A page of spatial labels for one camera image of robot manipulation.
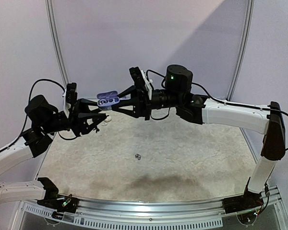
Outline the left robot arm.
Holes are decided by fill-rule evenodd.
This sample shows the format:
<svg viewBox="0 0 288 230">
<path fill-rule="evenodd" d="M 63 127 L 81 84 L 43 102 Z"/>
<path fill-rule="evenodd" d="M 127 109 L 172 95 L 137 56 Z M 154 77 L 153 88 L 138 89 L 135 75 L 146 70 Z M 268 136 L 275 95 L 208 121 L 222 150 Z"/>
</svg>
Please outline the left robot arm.
<svg viewBox="0 0 288 230">
<path fill-rule="evenodd" d="M 95 104 L 87 99 L 79 99 L 67 110 L 67 115 L 50 105 L 43 95 L 35 96 L 25 108 L 31 128 L 23 131 L 15 143 L 0 150 L 0 175 L 46 152 L 56 132 L 72 131 L 77 138 L 93 130 L 98 132 L 97 126 L 107 115 L 98 109 L 91 111 L 89 106 Z M 40 203 L 45 201 L 51 208 L 66 206 L 65 198 L 59 195 L 58 188 L 46 177 L 27 182 L 0 181 L 0 204 L 30 199 Z"/>
</svg>

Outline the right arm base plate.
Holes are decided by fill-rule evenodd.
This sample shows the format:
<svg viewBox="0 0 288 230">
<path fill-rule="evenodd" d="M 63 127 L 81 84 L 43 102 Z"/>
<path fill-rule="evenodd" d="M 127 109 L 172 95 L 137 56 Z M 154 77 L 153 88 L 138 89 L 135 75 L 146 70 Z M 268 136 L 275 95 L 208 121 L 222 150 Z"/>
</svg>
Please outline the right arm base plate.
<svg viewBox="0 0 288 230">
<path fill-rule="evenodd" d="M 261 195 L 257 196 L 244 196 L 238 195 L 229 198 L 224 198 L 222 200 L 222 207 L 226 214 L 236 213 L 241 211 L 250 211 L 260 208 L 263 210 L 269 203 L 269 198 L 264 202 Z"/>
</svg>

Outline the purple earbud charging case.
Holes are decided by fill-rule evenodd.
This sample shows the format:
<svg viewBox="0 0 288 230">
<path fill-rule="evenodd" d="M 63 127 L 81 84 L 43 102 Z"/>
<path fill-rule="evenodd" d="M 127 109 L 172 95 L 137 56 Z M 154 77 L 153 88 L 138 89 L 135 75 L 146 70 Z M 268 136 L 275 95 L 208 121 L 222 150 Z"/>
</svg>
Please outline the purple earbud charging case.
<svg viewBox="0 0 288 230">
<path fill-rule="evenodd" d="M 118 97 L 117 91 L 99 93 L 97 94 L 97 99 L 98 99 L 97 106 L 102 111 L 111 110 L 113 105 L 116 105 L 120 102 L 120 98 Z M 98 103 L 100 100 L 106 100 L 107 103 L 100 106 Z"/>
</svg>

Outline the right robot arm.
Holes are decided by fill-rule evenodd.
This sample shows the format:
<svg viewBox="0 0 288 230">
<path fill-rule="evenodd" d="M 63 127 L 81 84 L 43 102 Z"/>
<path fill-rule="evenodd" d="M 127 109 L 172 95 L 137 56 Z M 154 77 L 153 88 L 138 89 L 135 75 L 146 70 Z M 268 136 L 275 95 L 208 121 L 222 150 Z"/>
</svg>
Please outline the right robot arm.
<svg viewBox="0 0 288 230">
<path fill-rule="evenodd" d="M 246 185 L 245 194 L 239 197 L 239 205 L 249 209 L 257 201 L 277 161 L 285 155 L 285 126 L 279 104 L 248 105 L 215 99 L 211 95 L 191 92 L 193 73 L 186 67 L 172 64 L 163 77 L 162 89 L 152 89 L 148 73 L 138 67 L 129 69 L 134 85 L 118 95 L 130 95 L 111 107 L 113 111 L 134 118 L 149 120 L 152 110 L 176 109 L 183 120 L 194 124 L 221 124 L 255 131 L 264 136 L 261 156 Z"/>
</svg>

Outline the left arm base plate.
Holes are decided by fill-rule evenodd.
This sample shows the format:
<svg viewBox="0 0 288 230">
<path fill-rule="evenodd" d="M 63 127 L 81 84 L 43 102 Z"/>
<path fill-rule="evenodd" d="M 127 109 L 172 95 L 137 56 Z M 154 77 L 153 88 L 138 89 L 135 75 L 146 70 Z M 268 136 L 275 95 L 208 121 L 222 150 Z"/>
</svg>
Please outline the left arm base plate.
<svg viewBox="0 0 288 230">
<path fill-rule="evenodd" d="M 37 204 L 56 210 L 57 212 L 76 213 L 79 199 L 73 196 L 59 196 L 53 199 L 38 200 Z"/>
</svg>

